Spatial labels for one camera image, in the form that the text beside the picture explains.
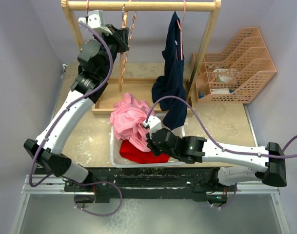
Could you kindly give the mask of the wooden hanger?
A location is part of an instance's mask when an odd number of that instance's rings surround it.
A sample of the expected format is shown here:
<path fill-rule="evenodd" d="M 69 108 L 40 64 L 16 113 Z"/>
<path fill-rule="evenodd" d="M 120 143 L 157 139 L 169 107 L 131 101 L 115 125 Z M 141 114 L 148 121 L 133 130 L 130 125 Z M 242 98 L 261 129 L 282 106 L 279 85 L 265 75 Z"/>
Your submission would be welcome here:
<path fill-rule="evenodd" d="M 127 29 L 127 19 L 128 19 L 128 11 L 125 9 L 125 4 L 122 7 L 122 28 Z M 128 61 L 128 51 L 130 49 L 130 44 L 129 42 L 132 40 L 133 37 L 133 30 L 135 27 L 135 20 L 137 18 L 137 12 L 135 11 L 134 15 L 132 16 L 132 25 L 129 28 L 129 32 L 127 36 L 124 37 L 123 42 L 125 45 L 125 48 L 123 48 L 122 52 L 120 53 L 120 58 L 119 58 L 119 92 L 122 92 L 122 85 L 123 85 L 123 78 L 125 74 L 125 69 L 126 69 L 126 63 Z"/>

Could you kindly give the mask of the red t shirt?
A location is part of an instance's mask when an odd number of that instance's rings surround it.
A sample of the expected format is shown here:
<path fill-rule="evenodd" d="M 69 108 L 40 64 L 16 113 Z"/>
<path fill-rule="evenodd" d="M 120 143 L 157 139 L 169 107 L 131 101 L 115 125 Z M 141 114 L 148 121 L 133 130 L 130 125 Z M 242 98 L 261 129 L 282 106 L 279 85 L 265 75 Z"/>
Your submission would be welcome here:
<path fill-rule="evenodd" d="M 121 157 L 128 159 L 132 162 L 140 164 L 148 163 L 166 163 L 169 161 L 170 157 L 167 154 L 161 154 L 159 156 L 154 156 L 154 154 L 149 152 L 143 152 L 132 145 L 128 140 L 123 140 L 119 150 Z"/>

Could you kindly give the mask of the pink t shirt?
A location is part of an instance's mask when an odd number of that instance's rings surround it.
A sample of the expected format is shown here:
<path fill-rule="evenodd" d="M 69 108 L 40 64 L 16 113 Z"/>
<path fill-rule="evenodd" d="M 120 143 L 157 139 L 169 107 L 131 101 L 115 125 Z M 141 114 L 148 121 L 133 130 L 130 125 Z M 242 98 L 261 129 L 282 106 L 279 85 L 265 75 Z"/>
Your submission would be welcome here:
<path fill-rule="evenodd" d="M 142 152 L 151 151 L 146 142 L 148 130 L 142 125 L 150 110 L 148 103 L 138 101 L 131 93 L 125 93 L 122 100 L 115 103 L 113 108 L 110 123 L 114 127 L 116 139 L 128 140 Z"/>

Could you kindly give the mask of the navy blue t shirt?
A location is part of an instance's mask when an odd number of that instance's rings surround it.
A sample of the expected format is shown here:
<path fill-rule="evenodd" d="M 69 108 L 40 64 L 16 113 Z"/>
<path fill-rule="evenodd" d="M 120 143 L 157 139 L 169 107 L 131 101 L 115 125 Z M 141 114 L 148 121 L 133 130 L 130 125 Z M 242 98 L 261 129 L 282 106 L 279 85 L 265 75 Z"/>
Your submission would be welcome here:
<path fill-rule="evenodd" d="M 165 49 L 162 51 L 165 60 L 164 75 L 159 76 L 152 87 L 152 101 L 165 96 L 176 96 L 186 100 L 186 91 L 183 85 L 184 55 L 181 43 L 180 19 L 173 13 L 168 26 Z M 159 102 L 162 111 L 167 114 L 163 124 L 169 129 L 184 125 L 187 116 L 187 106 L 175 98 L 167 98 Z"/>

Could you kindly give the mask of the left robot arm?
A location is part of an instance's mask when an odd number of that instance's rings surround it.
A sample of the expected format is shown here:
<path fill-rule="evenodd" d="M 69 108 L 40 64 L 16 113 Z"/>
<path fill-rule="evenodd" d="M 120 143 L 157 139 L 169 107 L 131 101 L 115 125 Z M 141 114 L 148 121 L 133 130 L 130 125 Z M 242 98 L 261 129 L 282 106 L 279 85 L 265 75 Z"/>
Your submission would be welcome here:
<path fill-rule="evenodd" d="M 117 29 L 108 24 L 108 33 L 97 33 L 85 23 L 93 38 L 84 42 L 78 55 L 78 75 L 71 85 L 66 100 L 45 130 L 36 139 L 27 139 L 23 145 L 33 164 L 40 165 L 50 175 L 75 182 L 81 191 L 93 184 L 93 174 L 63 155 L 70 134 L 98 101 L 108 85 L 118 53 L 129 50 L 129 28 Z"/>

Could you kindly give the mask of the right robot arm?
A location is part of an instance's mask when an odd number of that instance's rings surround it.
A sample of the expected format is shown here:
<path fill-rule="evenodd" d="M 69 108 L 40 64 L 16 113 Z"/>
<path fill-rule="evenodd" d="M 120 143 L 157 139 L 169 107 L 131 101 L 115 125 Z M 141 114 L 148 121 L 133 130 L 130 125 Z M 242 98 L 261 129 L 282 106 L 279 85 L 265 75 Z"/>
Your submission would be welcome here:
<path fill-rule="evenodd" d="M 166 154 L 186 164 L 231 164 L 229 168 L 219 167 L 209 178 L 209 185 L 215 191 L 247 181 L 261 181 L 272 187 L 287 185 L 283 151 L 274 142 L 269 142 L 265 147 L 243 147 L 224 143 L 216 145 L 212 140 L 203 137 L 179 137 L 165 128 L 147 133 L 146 141 L 154 156 Z"/>

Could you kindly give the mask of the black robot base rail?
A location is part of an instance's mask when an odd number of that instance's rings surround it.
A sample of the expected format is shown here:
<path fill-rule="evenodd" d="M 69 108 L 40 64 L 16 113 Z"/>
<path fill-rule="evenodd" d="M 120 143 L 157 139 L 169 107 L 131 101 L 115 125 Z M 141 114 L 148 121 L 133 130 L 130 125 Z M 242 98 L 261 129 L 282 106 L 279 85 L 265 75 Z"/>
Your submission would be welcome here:
<path fill-rule="evenodd" d="M 92 173 L 83 186 L 65 183 L 66 192 L 96 196 L 96 203 L 110 199 L 190 199 L 196 202 L 226 203 L 235 185 L 213 182 L 217 168 L 101 168 L 90 167 Z"/>

